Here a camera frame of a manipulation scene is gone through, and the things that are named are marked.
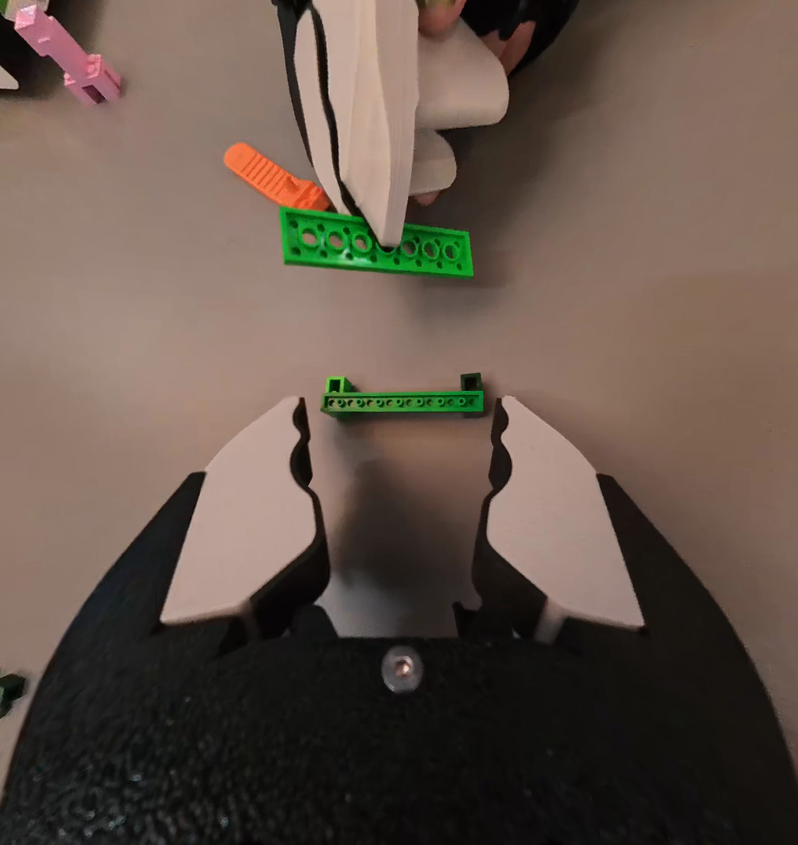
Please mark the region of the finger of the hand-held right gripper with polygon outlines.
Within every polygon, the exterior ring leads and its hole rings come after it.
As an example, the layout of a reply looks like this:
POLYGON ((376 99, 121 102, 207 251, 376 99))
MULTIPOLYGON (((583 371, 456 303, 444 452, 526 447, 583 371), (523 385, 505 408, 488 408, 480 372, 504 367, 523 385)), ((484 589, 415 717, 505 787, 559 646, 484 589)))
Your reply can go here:
POLYGON ((340 176, 326 32, 315 3, 279 2, 279 28, 288 90, 309 162, 335 210, 348 215, 350 193, 340 176))
POLYGON ((455 180, 455 156, 439 132, 501 120, 508 79, 462 19, 427 37, 417 2, 314 3, 326 33, 349 214, 363 217, 380 245, 397 246, 408 200, 455 180))

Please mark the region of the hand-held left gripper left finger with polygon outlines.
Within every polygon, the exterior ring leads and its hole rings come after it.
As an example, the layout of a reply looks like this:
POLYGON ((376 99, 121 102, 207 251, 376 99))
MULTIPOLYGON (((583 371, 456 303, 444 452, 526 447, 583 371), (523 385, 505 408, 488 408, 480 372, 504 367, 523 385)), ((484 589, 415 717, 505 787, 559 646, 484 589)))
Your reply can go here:
POLYGON ((249 612, 261 637, 281 636, 330 580, 311 478, 305 401, 289 396, 207 465, 160 622, 186 625, 249 612))

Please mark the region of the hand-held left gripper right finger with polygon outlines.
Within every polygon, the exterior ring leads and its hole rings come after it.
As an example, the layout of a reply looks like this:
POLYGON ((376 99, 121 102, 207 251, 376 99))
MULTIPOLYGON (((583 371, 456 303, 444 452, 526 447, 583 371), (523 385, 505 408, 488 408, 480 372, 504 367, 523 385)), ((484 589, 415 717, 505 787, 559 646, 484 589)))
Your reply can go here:
POLYGON ((473 635, 551 644, 571 620, 641 633, 646 621, 593 465, 514 396, 496 401, 490 440, 473 635))

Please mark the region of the wide green lego plate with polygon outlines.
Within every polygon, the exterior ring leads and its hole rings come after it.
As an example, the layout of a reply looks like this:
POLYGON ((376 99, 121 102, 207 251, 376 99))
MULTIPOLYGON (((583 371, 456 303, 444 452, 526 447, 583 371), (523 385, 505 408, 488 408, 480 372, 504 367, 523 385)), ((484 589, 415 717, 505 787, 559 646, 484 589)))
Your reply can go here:
POLYGON ((279 208, 286 265, 447 279, 474 276, 467 231, 406 224, 395 247, 379 244, 361 217, 279 208))

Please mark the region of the long narrow green lego plate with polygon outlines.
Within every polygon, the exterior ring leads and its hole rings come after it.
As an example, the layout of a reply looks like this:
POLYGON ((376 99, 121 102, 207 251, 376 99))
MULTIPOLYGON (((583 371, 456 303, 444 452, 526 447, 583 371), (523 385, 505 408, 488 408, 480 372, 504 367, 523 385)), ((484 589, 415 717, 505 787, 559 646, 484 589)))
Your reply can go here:
POLYGON ((325 415, 344 419, 378 415, 462 415, 480 417, 485 395, 482 375, 460 375, 458 390, 363 392, 346 377, 330 377, 320 399, 325 415))

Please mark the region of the orange lego brick separator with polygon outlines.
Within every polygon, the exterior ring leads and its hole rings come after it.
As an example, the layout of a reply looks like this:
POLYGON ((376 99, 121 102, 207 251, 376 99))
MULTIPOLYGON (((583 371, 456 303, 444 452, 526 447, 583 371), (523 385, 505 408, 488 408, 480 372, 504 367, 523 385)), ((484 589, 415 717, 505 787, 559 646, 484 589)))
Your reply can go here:
POLYGON ((278 206, 317 211, 331 208, 322 187, 290 174, 247 143, 230 146, 223 160, 231 172, 278 206))

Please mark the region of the pink lego pig figure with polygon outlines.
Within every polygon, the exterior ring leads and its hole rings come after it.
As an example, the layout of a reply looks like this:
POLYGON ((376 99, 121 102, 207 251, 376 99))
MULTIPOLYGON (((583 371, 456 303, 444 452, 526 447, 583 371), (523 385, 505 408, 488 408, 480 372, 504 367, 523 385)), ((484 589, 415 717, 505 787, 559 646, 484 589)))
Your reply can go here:
POLYGON ((37 5, 16 12, 14 29, 39 56, 50 58, 60 67, 65 89, 82 104, 121 97, 121 76, 103 56, 87 53, 56 18, 37 5))

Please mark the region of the person's right hand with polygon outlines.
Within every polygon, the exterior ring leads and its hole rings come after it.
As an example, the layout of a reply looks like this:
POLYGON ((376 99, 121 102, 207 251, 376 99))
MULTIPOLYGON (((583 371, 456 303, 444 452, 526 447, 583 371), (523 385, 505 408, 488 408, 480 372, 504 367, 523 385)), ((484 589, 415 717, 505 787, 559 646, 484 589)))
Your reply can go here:
POLYGON ((460 19, 511 75, 525 58, 545 15, 535 1, 418 1, 418 27, 427 37, 445 35, 460 19))

